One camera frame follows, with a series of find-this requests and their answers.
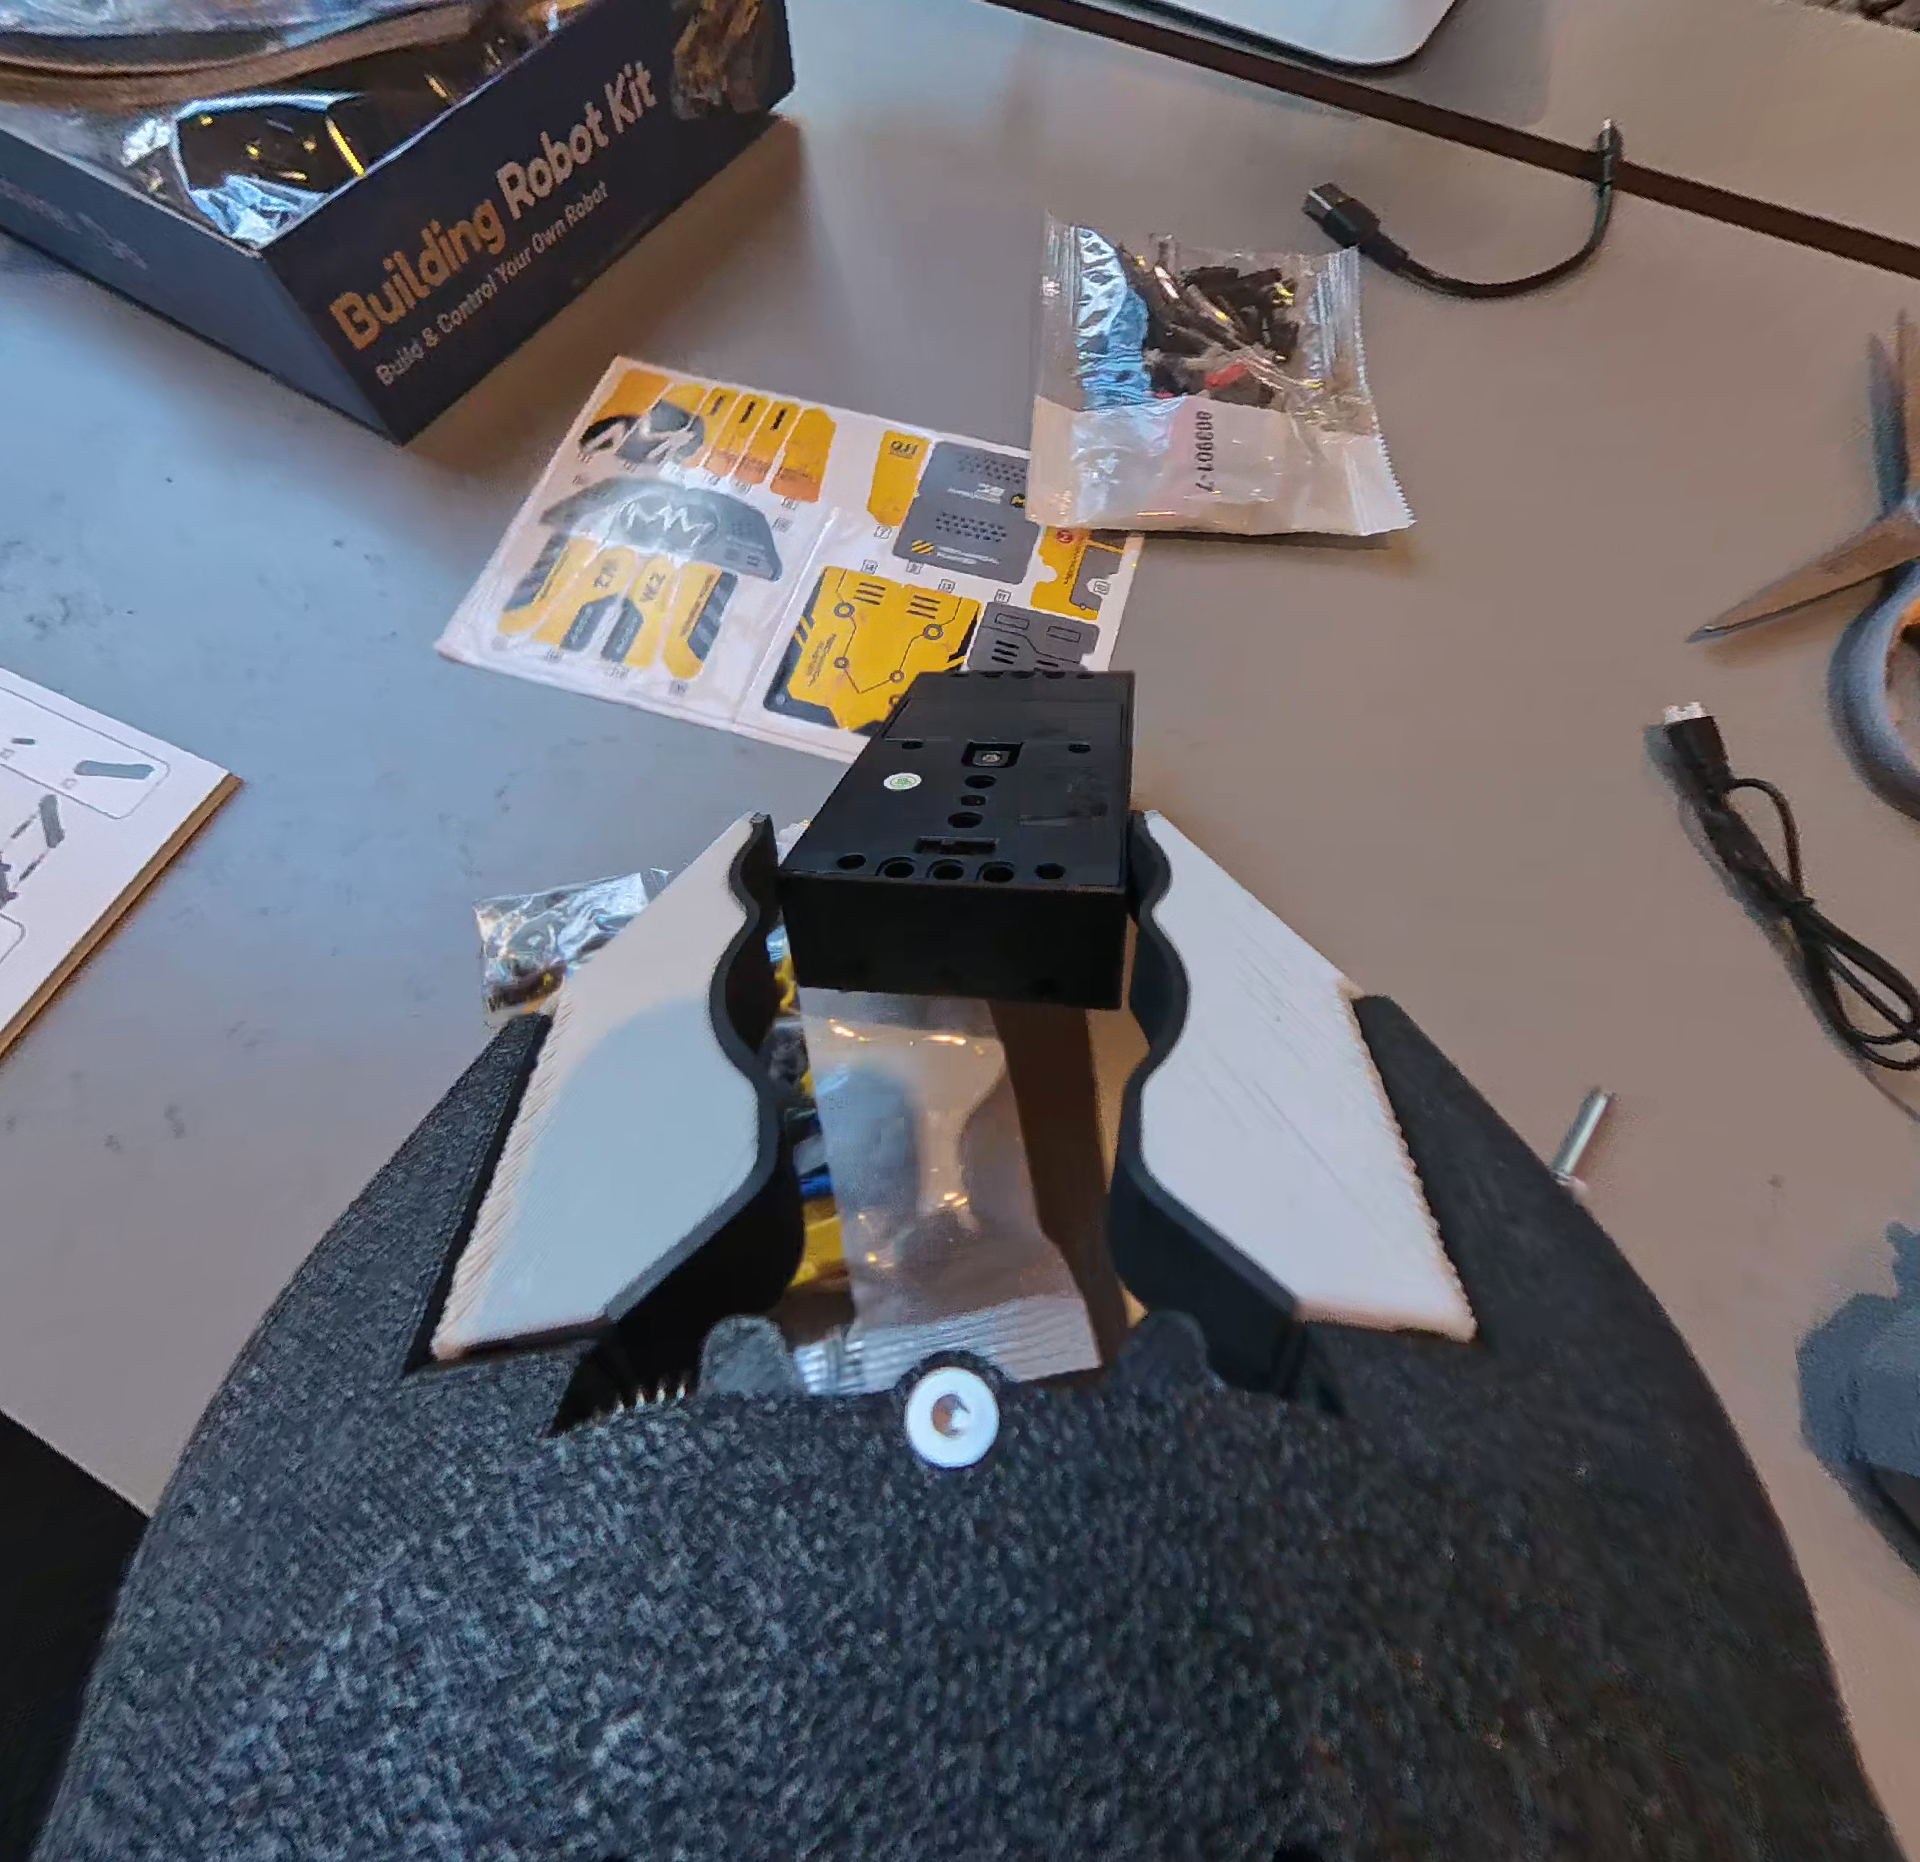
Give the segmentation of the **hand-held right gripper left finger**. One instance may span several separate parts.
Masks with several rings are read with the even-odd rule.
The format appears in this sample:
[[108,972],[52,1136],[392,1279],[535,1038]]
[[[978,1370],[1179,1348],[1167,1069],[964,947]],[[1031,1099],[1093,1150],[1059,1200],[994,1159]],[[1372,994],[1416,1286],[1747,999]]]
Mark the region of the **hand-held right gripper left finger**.
[[579,1344],[564,1404],[634,1401],[781,1300],[804,1203],[766,1056],[777,883],[773,819],[742,816],[564,981],[434,1362]]

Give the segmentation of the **small bag of black pins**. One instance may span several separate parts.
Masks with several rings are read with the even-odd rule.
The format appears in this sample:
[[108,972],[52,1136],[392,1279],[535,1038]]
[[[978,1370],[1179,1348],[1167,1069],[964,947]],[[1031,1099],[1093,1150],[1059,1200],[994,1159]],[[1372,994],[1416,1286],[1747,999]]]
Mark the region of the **small bag of black pins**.
[[1046,219],[1026,512],[1059,531],[1410,531],[1358,285],[1352,250],[1207,250]]

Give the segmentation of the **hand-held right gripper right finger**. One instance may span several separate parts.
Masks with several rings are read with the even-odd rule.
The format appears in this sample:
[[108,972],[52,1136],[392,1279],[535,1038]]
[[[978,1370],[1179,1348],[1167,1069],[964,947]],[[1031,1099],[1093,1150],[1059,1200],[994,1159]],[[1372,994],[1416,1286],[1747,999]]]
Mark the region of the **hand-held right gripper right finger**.
[[1355,985],[1158,811],[1130,819],[1130,1012],[1108,1237],[1214,1376],[1288,1391],[1310,1325],[1475,1340]]

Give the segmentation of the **blue cardboard kit box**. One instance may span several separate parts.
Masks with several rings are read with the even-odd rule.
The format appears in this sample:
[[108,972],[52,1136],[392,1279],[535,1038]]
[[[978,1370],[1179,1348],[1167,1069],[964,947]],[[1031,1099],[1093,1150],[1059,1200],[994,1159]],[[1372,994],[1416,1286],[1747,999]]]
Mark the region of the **blue cardboard kit box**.
[[[5,232],[411,439],[773,125],[785,0],[591,0],[258,250],[5,107]],[[381,80],[293,88],[353,88]]]

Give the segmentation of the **grey desk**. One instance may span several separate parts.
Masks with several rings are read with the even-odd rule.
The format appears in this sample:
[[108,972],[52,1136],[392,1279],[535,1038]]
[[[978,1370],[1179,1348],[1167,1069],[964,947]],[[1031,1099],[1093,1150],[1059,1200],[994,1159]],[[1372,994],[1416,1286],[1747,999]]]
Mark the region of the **grey desk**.
[[[787,0],[794,96],[411,447],[5,245],[5,665],[238,794],[5,1059],[5,1412],[150,1508],[337,1214],[484,1041],[471,905],[670,866],[828,763],[436,654],[616,356],[1025,442],[1045,217],[1308,248],[1338,182],[1524,272],[1583,188],[971,0]],[[1855,1067],[1692,844],[1649,728],[1701,701],[1811,889],[1916,974],[1916,825],[1827,716],[1831,601],[1687,633],[1873,512],[1868,344],[1916,285],[1645,200],[1560,292],[1376,273],[1416,529],[1150,543],[1138,801],[1538,1150],[1589,1172],[1791,1538],[1916,1853],[1916,1571],[1803,1433],[1796,1346],[1890,1293],[1911,1078]]]

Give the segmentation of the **bag of yellow blue parts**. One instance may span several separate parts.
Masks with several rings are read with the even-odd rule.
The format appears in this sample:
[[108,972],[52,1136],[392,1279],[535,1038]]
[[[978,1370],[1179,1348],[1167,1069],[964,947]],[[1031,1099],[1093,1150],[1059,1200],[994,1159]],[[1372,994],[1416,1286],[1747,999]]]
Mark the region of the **bag of yellow blue parts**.
[[984,1002],[799,988],[804,1093],[852,1325],[801,1330],[804,1383],[874,1392],[957,1348],[1018,1379],[1091,1370],[1094,1325],[1042,1230]]

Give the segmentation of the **robot kit instruction booklet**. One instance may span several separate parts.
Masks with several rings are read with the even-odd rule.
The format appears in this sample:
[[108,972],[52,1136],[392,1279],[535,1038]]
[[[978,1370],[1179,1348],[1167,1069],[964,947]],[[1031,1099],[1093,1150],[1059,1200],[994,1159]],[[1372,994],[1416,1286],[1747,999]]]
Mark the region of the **robot kit instruction booklet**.
[[6,102],[182,99],[488,30],[518,39],[591,0],[3,0]]
[[241,781],[3,675],[3,1045],[25,1032]]

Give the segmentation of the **bags of parts in box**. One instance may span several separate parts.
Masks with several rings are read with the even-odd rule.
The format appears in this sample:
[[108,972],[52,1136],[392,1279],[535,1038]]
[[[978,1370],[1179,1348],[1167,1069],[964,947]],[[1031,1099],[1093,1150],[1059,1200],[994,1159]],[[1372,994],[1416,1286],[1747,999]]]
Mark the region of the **bags of parts in box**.
[[180,103],[120,132],[147,194],[258,250],[411,141],[455,99],[450,83],[276,88]]

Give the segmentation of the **yellow and black sticker sheet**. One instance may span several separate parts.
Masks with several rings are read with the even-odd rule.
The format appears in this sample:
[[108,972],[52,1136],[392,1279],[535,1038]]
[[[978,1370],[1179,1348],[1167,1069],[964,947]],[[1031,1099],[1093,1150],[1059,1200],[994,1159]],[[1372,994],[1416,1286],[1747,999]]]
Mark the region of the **yellow and black sticker sheet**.
[[850,763],[921,675],[1113,662],[1143,540],[1023,449],[620,357],[450,618],[455,662]]

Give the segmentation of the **black control box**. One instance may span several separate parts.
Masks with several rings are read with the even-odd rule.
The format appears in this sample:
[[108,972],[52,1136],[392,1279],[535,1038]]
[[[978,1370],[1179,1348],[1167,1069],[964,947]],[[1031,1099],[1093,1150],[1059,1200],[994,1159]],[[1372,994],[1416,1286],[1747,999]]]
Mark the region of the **black control box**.
[[1135,675],[921,675],[781,862],[805,991],[1114,1011]]

